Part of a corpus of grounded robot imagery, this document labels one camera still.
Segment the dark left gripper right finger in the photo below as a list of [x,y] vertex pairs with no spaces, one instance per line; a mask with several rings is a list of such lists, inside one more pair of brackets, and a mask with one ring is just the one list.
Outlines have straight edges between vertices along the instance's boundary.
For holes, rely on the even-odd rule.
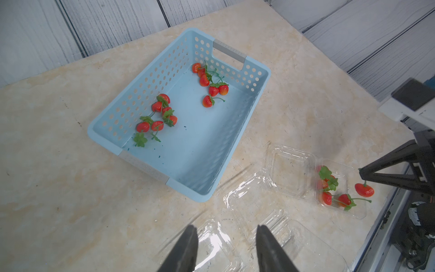
[[256,251],[260,272],[298,272],[266,225],[258,225]]

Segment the single red strawberry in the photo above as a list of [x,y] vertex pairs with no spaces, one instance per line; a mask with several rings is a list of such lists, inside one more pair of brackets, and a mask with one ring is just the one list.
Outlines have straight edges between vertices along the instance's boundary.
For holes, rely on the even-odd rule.
[[375,193],[375,190],[370,185],[368,185],[366,181],[364,183],[355,184],[355,190],[359,196],[365,198],[369,198]]

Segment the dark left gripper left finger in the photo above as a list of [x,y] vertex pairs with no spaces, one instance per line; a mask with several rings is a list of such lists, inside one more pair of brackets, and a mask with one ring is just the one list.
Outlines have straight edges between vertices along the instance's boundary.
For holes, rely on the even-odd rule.
[[198,232],[193,225],[188,225],[163,261],[158,272],[193,272],[198,254]]

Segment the light blue perforated basket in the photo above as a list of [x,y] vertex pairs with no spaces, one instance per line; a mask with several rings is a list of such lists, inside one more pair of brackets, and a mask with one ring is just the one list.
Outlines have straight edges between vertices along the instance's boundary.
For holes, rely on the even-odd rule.
[[[205,108],[196,62],[217,68],[229,93]],[[196,202],[213,195],[270,79],[270,69],[214,37],[189,28],[161,52],[90,123],[88,136],[114,155]],[[135,127],[159,94],[170,97],[174,127],[134,146]]]

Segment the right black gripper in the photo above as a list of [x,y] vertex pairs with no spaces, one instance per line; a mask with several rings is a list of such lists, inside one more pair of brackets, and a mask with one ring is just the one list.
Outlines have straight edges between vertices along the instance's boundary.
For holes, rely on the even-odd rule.
[[[399,163],[417,161],[419,149],[419,167],[422,176],[411,174],[378,173]],[[365,181],[411,190],[431,197],[435,196],[435,131],[425,130],[415,133],[410,140],[376,161],[359,168],[360,177]]]

